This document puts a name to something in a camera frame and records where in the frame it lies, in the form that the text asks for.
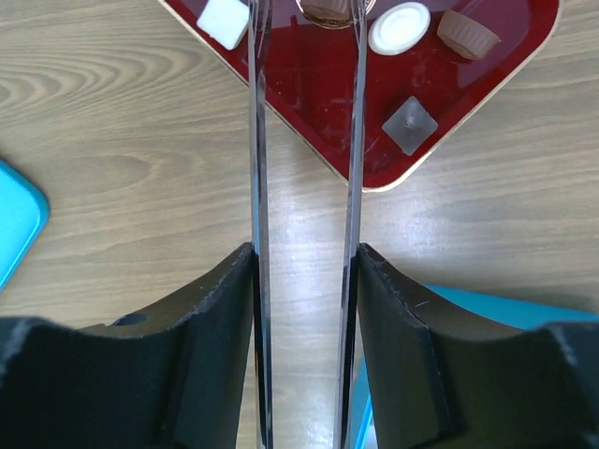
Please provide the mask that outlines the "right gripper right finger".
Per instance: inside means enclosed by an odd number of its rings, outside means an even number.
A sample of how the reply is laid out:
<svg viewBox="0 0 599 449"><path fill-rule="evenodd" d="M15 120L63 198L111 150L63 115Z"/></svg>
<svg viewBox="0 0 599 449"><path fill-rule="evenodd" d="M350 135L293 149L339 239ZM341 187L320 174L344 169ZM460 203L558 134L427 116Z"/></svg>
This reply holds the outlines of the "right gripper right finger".
<svg viewBox="0 0 599 449"><path fill-rule="evenodd" d="M364 244L358 315L382 448L594 448L598 326L521 330L451 303Z"/></svg>

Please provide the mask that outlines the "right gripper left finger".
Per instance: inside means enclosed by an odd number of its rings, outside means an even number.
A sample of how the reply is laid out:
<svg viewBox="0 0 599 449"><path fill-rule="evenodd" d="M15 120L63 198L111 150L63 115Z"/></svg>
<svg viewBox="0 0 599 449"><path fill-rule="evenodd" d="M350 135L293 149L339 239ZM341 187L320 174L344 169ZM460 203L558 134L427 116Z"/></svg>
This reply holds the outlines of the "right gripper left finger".
<svg viewBox="0 0 599 449"><path fill-rule="evenodd" d="M252 248L112 325L1 321L5 448L232 448L253 321Z"/></svg>

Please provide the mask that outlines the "blue box lid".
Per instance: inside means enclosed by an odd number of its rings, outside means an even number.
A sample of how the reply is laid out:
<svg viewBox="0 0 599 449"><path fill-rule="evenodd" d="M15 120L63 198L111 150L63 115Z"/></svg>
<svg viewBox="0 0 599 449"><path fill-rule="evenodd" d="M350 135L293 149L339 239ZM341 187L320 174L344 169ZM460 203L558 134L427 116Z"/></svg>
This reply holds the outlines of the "blue box lid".
<svg viewBox="0 0 599 449"><path fill-rule="evenodd" d="M1 161L1 290L4 290L50 218L41 190Z"/></svg>

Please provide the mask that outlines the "metal tongs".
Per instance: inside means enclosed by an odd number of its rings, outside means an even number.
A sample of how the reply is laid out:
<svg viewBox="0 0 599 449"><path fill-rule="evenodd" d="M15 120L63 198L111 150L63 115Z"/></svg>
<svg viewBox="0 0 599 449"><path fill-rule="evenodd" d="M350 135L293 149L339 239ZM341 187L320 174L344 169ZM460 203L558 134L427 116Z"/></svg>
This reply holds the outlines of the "metal tongs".
<svg viewBox="0 0 599 449"><path fill-rule="evenodd" d="M351 152L343 256L339 361L333 447L351 445L351 402L357 326L358 247L361 219L365 140L365 88L368 53L366 4L352 1L351 25L357 44L354 98L351 120ZM247 63L249 103L249 149L251 179L252 248L254 258L254 325L257 393L257 439L259 448L271 448L273 439L273 388L270 317L270 260L267 139L265 121L266 75L264 65L270 43L272 3L249 4Z"/></svg>

